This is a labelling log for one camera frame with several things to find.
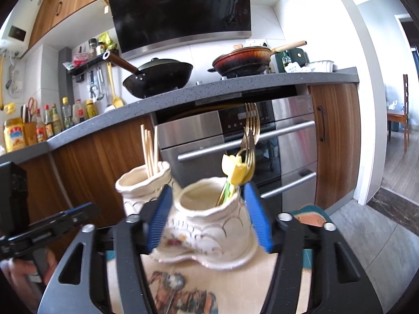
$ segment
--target scissors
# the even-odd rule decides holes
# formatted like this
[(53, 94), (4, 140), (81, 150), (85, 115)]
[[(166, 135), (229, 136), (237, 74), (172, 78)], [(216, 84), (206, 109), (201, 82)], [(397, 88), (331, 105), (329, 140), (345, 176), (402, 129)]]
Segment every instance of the scissors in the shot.
[(31, 120), (32, 120), (32, 116), (35, 115), (37, 108), (38, 108), (37, 100), (35, 98), (30, 97), (28, 101), (28, 111), (29, 111)]

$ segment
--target wooden chair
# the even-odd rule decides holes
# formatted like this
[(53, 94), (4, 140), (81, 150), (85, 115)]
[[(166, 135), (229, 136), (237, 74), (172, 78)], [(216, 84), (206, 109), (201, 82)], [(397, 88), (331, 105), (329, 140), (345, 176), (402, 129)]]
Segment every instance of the wooden chair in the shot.
[(388, 140), (391, 138), (391, 122), (402, 122), (404, 125), (404, 153), (410, 143), (409, 130), (409, 81), (407, 74), (403, 74), (404, 85), (404, 111), (387, 110)]

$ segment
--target oven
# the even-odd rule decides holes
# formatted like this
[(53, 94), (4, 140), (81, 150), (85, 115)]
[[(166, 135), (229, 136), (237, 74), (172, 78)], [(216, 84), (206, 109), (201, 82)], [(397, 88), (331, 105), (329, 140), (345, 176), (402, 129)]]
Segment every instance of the oven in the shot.
[[(317, 146), (311, 96), (256, 103), (261, 135), (252, 181), (261, 197), (282, 211), (314, 204)], [(194, 115), (158, 125), (161, 156), (181, 187), (201, 178), (225, 177), (223, 154), (240, 149), (246, 121), (244, 106)]]

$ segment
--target oven handle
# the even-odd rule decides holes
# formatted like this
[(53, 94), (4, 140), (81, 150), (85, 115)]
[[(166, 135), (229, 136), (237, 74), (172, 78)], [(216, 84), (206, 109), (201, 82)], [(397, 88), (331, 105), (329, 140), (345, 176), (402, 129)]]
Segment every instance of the oven handle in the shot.
[[(266, 133), (262, 133), (259, 137), (259, 141), (264, 141), (267, 139), (283, 136), (292, 132), (304, 130), (306, 128), (315, 127), (315, 126), (316, 124), (313, 120), (302, 122), (300, 124), (292, 125), (286, 128), (281, 128), (279, 130), (273, 130)], [(228, 143), (214, 145), (213, 147), (208, 147), (206, 149), (200, 149), (200, 150), (191, 151), (185, 154), (180, 154), (178, 155), (178, 161), (180, 162), (188, 161), (188, 160), (192, 160), (198, 157), (206, 156), (208, 154), (236, 149), (240, 147), (241, 141), (242, 141), (241, 139), (238, 139), (236, 141), (230, 141)]]
[(268, 191), (267, 193), (263, 193), (261, 195), (261, 198), (269, 198), (276, 195), (279, 195), (280, 193), (284, 193), (293, 187), (296, 187), (298, 185), (301, 185), (302, 183), (305, 183), (309, 180), (312, 180), (313, 178), (316, 178), (317, 174), (315, 172), (310, 172), (308, 175), (305, 175), (304, 177), (301, 177), (298, 180), (295, 180), (294, 182), (291, 182), (290, 184), (283, 185), (281, 187), (278, 187), (277, 189)]

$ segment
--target blue gripper pad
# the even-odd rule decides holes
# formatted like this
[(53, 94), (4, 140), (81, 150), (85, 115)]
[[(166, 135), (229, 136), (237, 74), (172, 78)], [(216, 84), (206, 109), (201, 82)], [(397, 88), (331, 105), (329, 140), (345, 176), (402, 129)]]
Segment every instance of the blue gripper pad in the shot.
[(244, 200), (249, 212), (253, 228), (256, 231), (259, 245), (267, 252), (272, 253), (274, 242), (272, 239), (272, 226), (275, 224), (275, 217), (266, 204), (266, 201), (259, 196), (259, 191), (252, 183), (244, 186)]
[(158, 198), (145, 203), (140, 211), (140, 220), (143, 222), (143, 231), (149, 254), (160, 244), (172, 204), (172, 188), (165, 185)]

